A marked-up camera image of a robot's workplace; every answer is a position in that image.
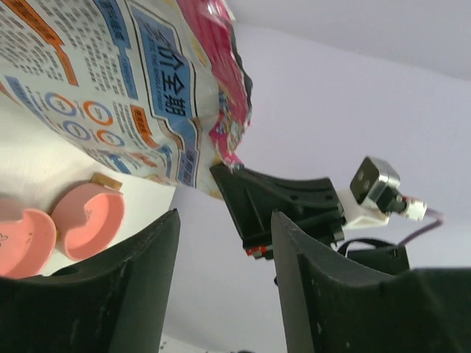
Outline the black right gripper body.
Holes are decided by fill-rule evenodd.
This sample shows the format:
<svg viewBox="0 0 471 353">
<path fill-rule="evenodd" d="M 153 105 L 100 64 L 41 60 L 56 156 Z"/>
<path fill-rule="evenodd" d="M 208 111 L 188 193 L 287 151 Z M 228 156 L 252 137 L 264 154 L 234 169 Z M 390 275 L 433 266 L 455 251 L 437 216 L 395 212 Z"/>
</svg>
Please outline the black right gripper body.
<svg viewBox="0 0 471 353">
<path fill-rule="evenodd" d="M 281 211 L 310 238 L 326 246 L 344 239 L 342 226 L 345 217 L 338 208 L 316 209 L 294 206 Z M 262 218 L 260 226 L 255 218 L 242 221 L 242 246 L 247 255 L 254 258 L 273 258 L 271 213 Z M 391 275 L 409 269 L 406 248 L 376 238 L 356 238 L 342 244 L 339 254 L 368 268 Z"/>
</svg>

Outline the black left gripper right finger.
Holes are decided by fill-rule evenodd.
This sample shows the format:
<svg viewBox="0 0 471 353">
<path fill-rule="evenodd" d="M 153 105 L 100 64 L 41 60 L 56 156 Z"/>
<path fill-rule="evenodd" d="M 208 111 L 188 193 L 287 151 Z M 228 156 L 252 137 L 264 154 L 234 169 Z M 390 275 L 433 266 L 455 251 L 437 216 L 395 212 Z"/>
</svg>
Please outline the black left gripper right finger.
<svg viewBox="0 0 471 353">
<path fill-rule="evenodd" d="M 468 352 L 470 270 L 397 276 L 356 263 L 272 215 L 289 352 Z"/>
</svg>

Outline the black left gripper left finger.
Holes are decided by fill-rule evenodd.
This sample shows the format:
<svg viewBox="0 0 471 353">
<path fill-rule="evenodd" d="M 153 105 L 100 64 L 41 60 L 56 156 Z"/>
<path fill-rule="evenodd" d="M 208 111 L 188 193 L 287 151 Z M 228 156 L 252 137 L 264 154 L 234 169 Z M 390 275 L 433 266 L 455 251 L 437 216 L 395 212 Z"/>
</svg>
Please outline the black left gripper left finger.
<svg viewBox="0 0 471 353">
<path fill-rule="evenodd" d="M 170 210 L 49 276 L 1 280 L 3 352 L 157 352 L 180 236 Z"/>
</svg>

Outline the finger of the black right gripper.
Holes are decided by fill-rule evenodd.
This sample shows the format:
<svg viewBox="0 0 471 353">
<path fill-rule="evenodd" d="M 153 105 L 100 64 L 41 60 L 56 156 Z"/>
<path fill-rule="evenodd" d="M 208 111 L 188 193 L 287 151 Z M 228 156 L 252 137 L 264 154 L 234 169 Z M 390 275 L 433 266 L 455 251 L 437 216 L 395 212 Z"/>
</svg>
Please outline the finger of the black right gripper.
<svg viewBox="0 0 471 353">
<path fill-rule="evenodd" d="M 293 180 L 261 174 L 245 167 L 223 164 L 210 168 L 242 241 L 242 221 L 255 218 L 260 226 L 268 213 L 294 206 L 316 209 L 343 207 L 328 178 Z"/>
</svg>

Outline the pet food bag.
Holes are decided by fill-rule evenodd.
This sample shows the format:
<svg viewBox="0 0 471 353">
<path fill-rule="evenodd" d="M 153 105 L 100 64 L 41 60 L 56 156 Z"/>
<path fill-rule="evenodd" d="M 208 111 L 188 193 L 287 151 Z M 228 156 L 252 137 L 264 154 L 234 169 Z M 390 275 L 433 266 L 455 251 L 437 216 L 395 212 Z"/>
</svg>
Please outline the pet food bag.
<svg viewBox="0 0 471 353">
<path fill-rule="evenodd" d="M 1 91 L 108 168 L 220 192 L 251 80 L 224 1 L 3 1 Z"/>
</svg>

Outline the pink left pet bowl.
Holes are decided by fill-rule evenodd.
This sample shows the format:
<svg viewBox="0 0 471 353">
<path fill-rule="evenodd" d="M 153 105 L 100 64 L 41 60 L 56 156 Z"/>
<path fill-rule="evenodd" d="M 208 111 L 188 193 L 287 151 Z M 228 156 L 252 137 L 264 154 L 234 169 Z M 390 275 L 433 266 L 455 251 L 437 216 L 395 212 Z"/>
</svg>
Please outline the pink left pet bowl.
<svg viewBox="0 0 471 353">
<path fill-rule="evenodd" d="M 38 275 L 56 244 L 56 227 L 45 212 L 1 197 L 1 275 L 21 279 Z"/>
</svg>

